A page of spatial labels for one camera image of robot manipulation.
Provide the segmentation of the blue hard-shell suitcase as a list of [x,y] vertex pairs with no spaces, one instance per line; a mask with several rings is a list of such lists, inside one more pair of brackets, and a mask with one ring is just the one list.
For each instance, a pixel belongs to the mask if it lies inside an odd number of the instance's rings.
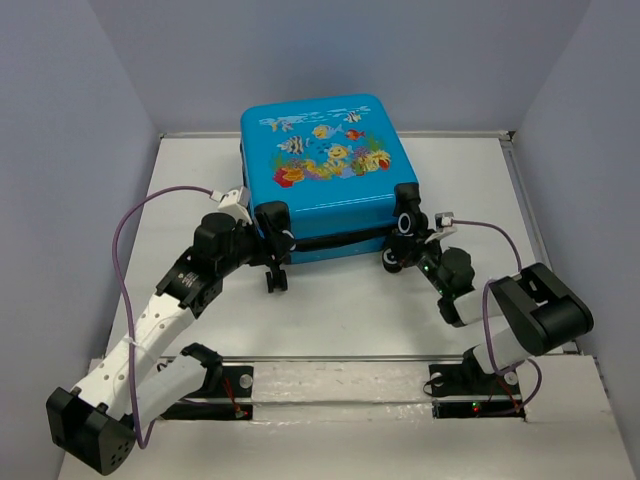
[[417,176],[376,96],[254,106],[240,133],[270,291],[286,289],[284,264],[382,251],[388,237],[427,228]]

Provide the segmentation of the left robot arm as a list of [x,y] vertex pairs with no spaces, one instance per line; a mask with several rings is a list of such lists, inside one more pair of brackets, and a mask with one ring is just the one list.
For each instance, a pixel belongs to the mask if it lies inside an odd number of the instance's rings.
[[179,400],[227,385],[222,357],[192,343],[162,371],[159,358],[221,294],[223,280],[261,252],[255,226],[224,213],[206,215],[194,241],[159,282],[127,334],[69,390],[46,401],[52,441],[106,476],[130,455],[153,421]]

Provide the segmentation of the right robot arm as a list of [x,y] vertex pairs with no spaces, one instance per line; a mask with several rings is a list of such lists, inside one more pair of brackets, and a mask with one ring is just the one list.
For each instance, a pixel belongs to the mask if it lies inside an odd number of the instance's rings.
[[594,328],[589,307],[542,263],[489,280],[479,290],[473,287],[475,271],[464,250],[425,254],[417,267],[440,294],[437,305],[447,324],[480,323],[484,332],[484,342],[464,352],[461,363],[427,381],[431,396],[442,396],[449,387],[482,392],[498,376]]

